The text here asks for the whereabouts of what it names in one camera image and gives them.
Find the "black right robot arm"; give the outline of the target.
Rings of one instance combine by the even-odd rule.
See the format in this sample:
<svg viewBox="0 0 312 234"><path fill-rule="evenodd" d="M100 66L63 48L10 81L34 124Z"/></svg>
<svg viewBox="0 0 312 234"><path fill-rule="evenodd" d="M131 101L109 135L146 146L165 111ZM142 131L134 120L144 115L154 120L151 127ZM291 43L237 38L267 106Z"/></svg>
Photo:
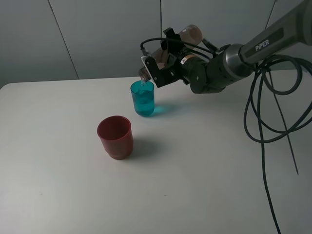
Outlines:
<svg viewBox="0 0 312 234"><path fill-rule="evenodd" d="M225 87L248 77L260 61L268 61L274 54L294 44L312 43L312 2L302 1L293 10L265 29L245 45L232 44L215 47L206 39L202 43L212 54L205 62L194 56L186 40L165 30L162 49L167 49L169 58L176 58L173 72L189 84L195 94L219 93Z"/></svg>

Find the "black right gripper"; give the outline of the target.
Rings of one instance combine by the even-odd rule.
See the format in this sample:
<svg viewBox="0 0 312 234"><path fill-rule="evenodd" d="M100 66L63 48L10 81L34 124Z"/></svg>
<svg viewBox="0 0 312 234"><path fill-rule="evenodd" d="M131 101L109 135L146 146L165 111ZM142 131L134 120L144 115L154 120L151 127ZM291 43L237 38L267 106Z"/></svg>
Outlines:
<svg viewBox="0 0 312 234"><path fill-rule="evenodd" d="M173 39L173 41L162 41L163 56L167 59L160 64L159 69L173 69L173 73L189 84L191 91L195 94L211 93L206 72L208 63L190 52L180 54L182 44L178 42L181 41L181 37L174 32L173 28L169 27L163 33L166 39Z"/></svg>

